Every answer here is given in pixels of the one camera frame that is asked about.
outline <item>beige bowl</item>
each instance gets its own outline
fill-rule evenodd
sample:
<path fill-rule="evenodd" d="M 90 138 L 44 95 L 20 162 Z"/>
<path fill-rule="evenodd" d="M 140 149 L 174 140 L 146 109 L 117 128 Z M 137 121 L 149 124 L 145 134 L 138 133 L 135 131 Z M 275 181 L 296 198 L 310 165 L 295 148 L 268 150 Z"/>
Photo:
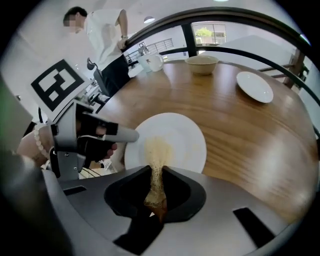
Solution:
<path fill-rule="evenodd" d="M 215 70 L 218 61 L 216 57 L 207 55 L 193 56 L 185 60 L 191 72 L 200 76 L 210 75 Z"/>

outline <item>person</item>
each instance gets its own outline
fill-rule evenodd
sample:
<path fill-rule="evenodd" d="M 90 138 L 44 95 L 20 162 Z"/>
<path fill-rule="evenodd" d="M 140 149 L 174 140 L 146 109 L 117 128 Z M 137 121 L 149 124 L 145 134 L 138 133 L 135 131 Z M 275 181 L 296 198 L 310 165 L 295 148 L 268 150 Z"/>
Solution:
<path fill-rule="evenodd" d="M 76 129 L 79 131 L 81 128 L 81 123 L 77 120 L 76 121 Z M 39 145 L 37 145 L 37 141 L 35 140 L 35 131 L 28 133 L 24 136 L 16 150 L 16 153 L 22 156 L 26 156 L 31 158 L 35 165 L 41 167 L 48 161 L 48 154 L 50 149 L 54 146 L 54 139 L 51 133 L 50 126 L 45 125 L 38 129 L 38 136 L 39 141 L 41 142 L 41 147 L 43 150 L 40 151 Z M 95 133 L 97 135 L 104 135 L 106 134 L 106 128 L 102 126 L 98 126 Z M 113 154 L 114 151 L 117 149 L 117 144 L 114 143 L 111 148 L 107 151 L 107 155 L 104 159 L 109 159 Z"/>
<path fill-rule="evenodd" d="M 128 39 L 128 20 L 124 9 L 101 9 L 90 13 L 81 7 L 73 7 L 63 18 L 63 25 L 71 32 L 84 30 L 97 57 L 108 96 L 112 97 L 129 80 L 129 68 L 122 49 Z M 116 26 L 120 26 L 118 37 Z"/>

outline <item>white mug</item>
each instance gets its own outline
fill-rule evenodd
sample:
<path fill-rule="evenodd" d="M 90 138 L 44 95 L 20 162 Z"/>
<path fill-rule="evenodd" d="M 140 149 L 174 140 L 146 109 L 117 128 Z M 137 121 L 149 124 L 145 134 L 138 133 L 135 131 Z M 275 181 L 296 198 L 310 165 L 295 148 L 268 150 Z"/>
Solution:
<path fill-rule="evenodd" d="M 158 53 L 143 55 L 138 58 L 138 62 L 143 67 L 145 72 L 157 72 L 162 70 L 164 67 L 164 59 Z"/>

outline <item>white plate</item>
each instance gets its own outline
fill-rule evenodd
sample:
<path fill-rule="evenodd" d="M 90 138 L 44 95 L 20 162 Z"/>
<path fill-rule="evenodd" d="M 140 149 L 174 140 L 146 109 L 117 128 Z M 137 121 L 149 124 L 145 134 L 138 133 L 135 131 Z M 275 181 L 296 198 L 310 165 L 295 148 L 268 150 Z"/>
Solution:
<path fill-rule="evenodd" d="M 250 97 L 262 103 L 269 103 L 274 98 L 270 85 L 260 76 L 251 72 L 240 72 L 236 76 L 240 88 Z"/>
<path fill-rule="evenodd" d="M 171 167 L 202 173 L 207 158 L 206 141 L 200 128 L 188 117 L 177 113 L 157 114 L 143 121 L 136 131 L 139 139 L 125 148 L 126 169 L 146 166 L 146 138 L 159 136 L 172 147 Z"/>

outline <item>wooden table surface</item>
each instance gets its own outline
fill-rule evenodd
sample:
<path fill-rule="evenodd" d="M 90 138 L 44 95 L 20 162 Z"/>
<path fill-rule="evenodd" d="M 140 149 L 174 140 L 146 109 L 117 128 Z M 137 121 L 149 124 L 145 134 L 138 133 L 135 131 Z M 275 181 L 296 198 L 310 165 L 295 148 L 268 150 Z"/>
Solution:
<path fill-rule="evenodd" d="M 263 104 L 237 85 L 241 71 L 259 74 L 273 101 Z M 302 217 L 318 181 L 317 145 L 297 94 L 251 68 L 220 62 L 213 75 L 194 76 L 184 61 L 132 78 L 100 111 L 135 129 L 166 112 L 185 115 L 201 129 L 207 147 L 203 174 L 239 185 L 288 223 Z"/>

